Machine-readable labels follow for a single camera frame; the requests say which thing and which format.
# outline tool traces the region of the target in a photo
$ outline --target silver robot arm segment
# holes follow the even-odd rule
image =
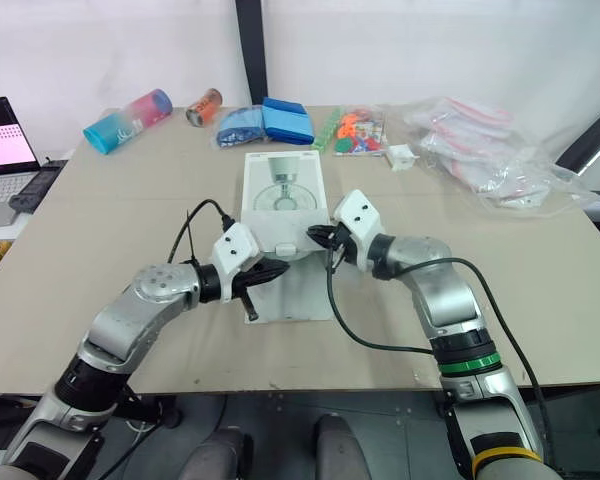
[[[450,263],[401,274],[406,267],[451,257],[450,248],[430,237],[385,235],[380,214],[359,190],[342,200],[334,218],[339,225],[331,238],[340,237],[336,243],[346,261],[371,270],[375,278],[396,278],[412,293],[440,370],[449,443],[459,472],[466,478],[495,478],[503,465],[505,476],[498,478],[526,478],[532,470],[539,472],[534,478],[560,478],[542,463],[540,437],[471,287]],[[324,235],[319,243],[324,244]],[[528,467],[529,462],[538,465]],[[520,466],[517,472],[515,465]]]
[[[249,304],[247,287],[288,268],[285,262],[258,257],[249,229],[234,223],[215,243],[211,264],[167,263],[140,270],[96,316],[73,360],[17,432],[1,464],[44,479],[86,477],[103,444],[101,428],[160,330],[198,303],[239,297]]]

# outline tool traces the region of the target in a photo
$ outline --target orange can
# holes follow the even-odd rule
[[[185,113],[191,125],[204,127],[211,122],[220,105],[222,95],[215,88],[210,88],[200,100],[188,107]]]

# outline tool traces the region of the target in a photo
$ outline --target clear plastic bag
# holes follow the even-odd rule
[[[225,110],[218,115],[213,126],[211,144],[216,148],[227,148],[266,138],[262,105],[253,105]]]
[[[343,108],[335,131],[336,155],[382,155],[387,146],[385,112],[378,106]]]
[[[462,182],[489,209],[546,216],[597,198],[513,128],[503,110],[434,98],[409,107],[404,122],[429,166]]]

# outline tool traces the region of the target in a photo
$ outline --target colorful toy pieces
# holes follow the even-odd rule
[[[340,118],[335,150],[338,154],[381,152],[384,118],[380,112],[356,108]]]

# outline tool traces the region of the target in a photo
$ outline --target orange toy piece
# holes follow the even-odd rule
[[[355,136],[356,136],[356,126],[354,123],[342,125],[338,129],[338,138],[355,137]]]
[[[357,121],[358,116],[355,113],[348,113],[346,115],[343,115],[340,119],[340,128],[338,128],[337,137],[355,137]]]
[[[355,113],[347,113],[343,115],[340,119],[340,123],[342,125],[350,125],[352,123],[356,123],[358,121],[358,116]]]

